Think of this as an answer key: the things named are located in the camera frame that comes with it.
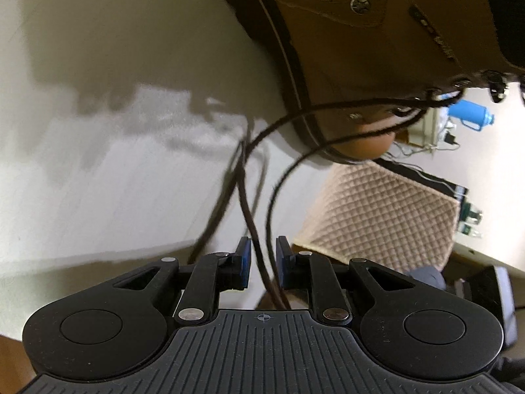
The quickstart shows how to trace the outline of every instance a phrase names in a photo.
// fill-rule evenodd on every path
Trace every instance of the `shoelace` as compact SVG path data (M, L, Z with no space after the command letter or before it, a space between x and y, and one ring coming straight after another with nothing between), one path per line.
M403 115L405 117L409 117L415 114L410 119L405 120L396 125L393 125L391 127L386 127L380 130L372 131L372 132L348 135L342 138L337 138L334 140L327 141L313 148L308 153L301 155L300 158L296 159L287 168L287 170L284 172L283 176L280 178L279 182L275 186L274 192L270 198L270 202L269 202L267 214L266 214L266 247L267 247L268 259L271 264L274 278L275 280L278 280L277 263L275 260L274 250L272 246L271 219L272 219L272 214L273 214L273 210L275 207L275 202L277 200L279 192L282 189L288 177L292 174L292 172L304 160L312 157L313 155L325 150L326 148L330 146L342 144L342 143L349 142L351 140L356 140L356 139L378 137L378 136L382 136L388 133L398 131L402 128L410 127L411 125L421 120L430 108L450 106L458 102L459 100L461 100L463 95L464 95L464 90L462 89L459 92L457 92L457 94L454 97L444 99L443 101L433 100L429 96L426 100L373 98L373 99L363 99L360 101L336 102L336 103L330 103L330 104L314 105L306 110L301 111L300 113L285 115L284 117L278 119L276 122L266 127L262 132L260 132L251 141L249 140L249 138L245 138L241 140L240 156L237 158L235 167L233 169L230 169L225 175L225 188L223 189L223 192L220 195L219 200L217 201L217 204L214 210L212 211L212 214L210 216L208 224L206 225L205 230L199 237L198 241L195 243L195 246L192 250L192 254L190 255L190 259L188 260L188 263L195 262L196 258L201 254L201 252L204 250L204 247L206 246L206 244L208 243L208 241L210 240L214 232L217 230L217 227L219 226L222 220L222 217L225 214L226 208L231 200L235 187L237 187L238 193L239 193L239 200L241 204L242 215L245 219L246 226L248 227L248 231L251 236L251 241L254 246L254 252L255 252L255 257L257 261L257 267L261 274L264 288L266 288L266 291L269 293L271 297L271 301L274 303L277 309L280 309L280 310L290 309L290 303L288 302L284 291L278 285L278 283L275 284L272 282L270 275L267 271L266 265L264 263L263 251L261 248L259 234L257 231L257 227L255 225L255 222L254 222L253 215L251 214L251 210L248 204L248 198L246 195L245 166L246 166L246 162L250 158L255 148L265 138L267 138L269 135L271 135L273 132L275 132L280 127L284 126L285 124L290 123L291 121L301 118L305 115L313 114L319 111L334 110L334 109L342 110L342 109L360 108L360 107L366 107L366 106L372 106L372 105L393 105L397 107L410 108L410 110L403 112Z

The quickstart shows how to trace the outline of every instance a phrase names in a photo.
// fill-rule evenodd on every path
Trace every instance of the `brown leather boot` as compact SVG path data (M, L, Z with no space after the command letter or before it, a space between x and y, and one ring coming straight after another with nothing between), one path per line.
M227 1L277 63L291 112L465 87L489 88L499 102L507 81L525 73L525 0ZM394 125L400 121L395 110L345 110L342 104L307 115L295 127L304 142L317 146ZM392 140L393 134L353 141L329 148L325 156L340 163L376 158Z

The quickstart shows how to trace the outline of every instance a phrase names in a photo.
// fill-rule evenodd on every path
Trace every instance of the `blue bottle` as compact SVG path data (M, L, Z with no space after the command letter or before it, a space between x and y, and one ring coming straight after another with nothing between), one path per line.
M483 127L494 124L494 115L486 107L464 99L448 108L448 115L461 120L461 124L481 132Z

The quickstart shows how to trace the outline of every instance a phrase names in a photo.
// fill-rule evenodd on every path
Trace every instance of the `white surface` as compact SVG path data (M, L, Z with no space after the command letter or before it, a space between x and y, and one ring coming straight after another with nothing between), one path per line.
M469 201L483 211L478 228L483 238L457 234L461 251L479 252L479 260L500 261L525 276L525 107L516 84L500 104L482 89L469 90L466 99L487 106L495 115L494 125L475 132L458 123L459 150L416 154L402 161L469 189Z
M0 0L0 334L20 338L45 303L187 252L237 140L282 115L269 60L223 0ZM297 150L289 129L250 163L250 192L268 164L259 227ZM295 234L325 175L301 166L276 235ZM209 250L244 233L230 206ZM253 307L255 267L223 305Z

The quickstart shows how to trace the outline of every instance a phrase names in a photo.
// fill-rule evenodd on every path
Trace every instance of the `diamond quilted pattern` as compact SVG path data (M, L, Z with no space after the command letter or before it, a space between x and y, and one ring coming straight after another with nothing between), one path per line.
M459 203L375 164L334 164L294 243L343 263L364 257L396 271L443 269Z

